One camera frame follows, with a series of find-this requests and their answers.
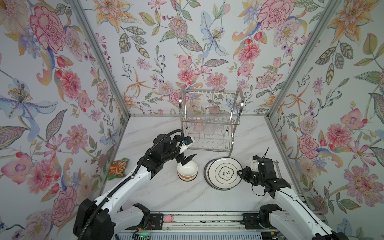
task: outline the white marble surface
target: white marble surface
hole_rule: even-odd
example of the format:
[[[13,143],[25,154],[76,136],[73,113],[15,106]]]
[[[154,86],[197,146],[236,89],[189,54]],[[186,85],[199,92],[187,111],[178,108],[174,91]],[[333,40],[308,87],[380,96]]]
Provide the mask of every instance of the white marble surface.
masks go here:
[[[235,145],[231,157],[242,167],[250,166],[253,155],[262,156],[269,147],[267,157],[279,161],[283,178],[292,183],[277,147],[263,117],[242,117],[235,132]],[[130,172],[138,159],[153,145],[158,134],[166,134],[180,128],[179,117],[131,117],[116,159],[130,159],[126,172]],[[211,159],[226,156],[220,152],[186,150],[185,156],[197,153],[193,161],[199,167],[197,177],[191,182],[184,182],[177,175],[176,160],[164,164],[164,168],[149,182],[148,186],[134,194],[124,205],[127,209],[132,204],[141,203],[151,211],[246,211],[259,210],[264,204],[274,200],[266,194],[256,196],[251,185],[241,181],[227,191],[215,190],[204,179],[203,170]],[[107,181],[104,192],[119,182],[119,179]],[[262,195],[260,186],[254,187]]]

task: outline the dish rack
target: dish rack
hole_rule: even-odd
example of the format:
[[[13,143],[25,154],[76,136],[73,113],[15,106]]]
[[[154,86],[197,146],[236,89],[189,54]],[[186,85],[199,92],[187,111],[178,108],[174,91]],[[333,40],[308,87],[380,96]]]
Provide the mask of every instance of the dish rack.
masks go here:
[[[189,149],[227,152],[230,157],[243,107],[241,88],[231,93],[186,90],[182,85],[179,98],[181,129],[185,136],[195,140]]]

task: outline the food package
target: food package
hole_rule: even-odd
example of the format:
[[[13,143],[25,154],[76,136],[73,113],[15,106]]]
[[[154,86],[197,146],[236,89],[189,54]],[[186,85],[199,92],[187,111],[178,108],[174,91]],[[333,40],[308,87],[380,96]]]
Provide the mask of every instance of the food package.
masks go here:
[[[111,162],[111,168],[109,169],[107,180],[125,177],[125,169],[128,166],[128,161],[128,158],[123,158],[121,160]]]

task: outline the white plate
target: white plate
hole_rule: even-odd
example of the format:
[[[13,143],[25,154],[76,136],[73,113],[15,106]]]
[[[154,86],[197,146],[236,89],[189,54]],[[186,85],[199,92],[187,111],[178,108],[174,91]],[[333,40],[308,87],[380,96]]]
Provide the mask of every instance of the white plate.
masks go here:
[[[219,189],[231,189],[241,181],[240,176],[237,175],[237,171],[241,169],[240,163],[233,158],[217,159],[209,167],[209,180]]]

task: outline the wall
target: wall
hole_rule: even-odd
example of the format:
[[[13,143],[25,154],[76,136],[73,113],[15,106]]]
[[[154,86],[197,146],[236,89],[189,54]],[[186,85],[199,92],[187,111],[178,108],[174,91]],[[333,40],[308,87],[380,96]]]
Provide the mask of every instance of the wall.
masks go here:
[[[98,196],[122,135],[72,11],[65,0],[0,1],[0,239],[74,237],[77,207]]]
[[[343,1],[272,119],[312,209],[350,239],[384,238],[383,10]]]
[[[93,31],[106,36],[101,46],[131,114],[177,114],[181,84],[216,91],[240,86],[243,113],[265,113],[326,3],[82,1]]]

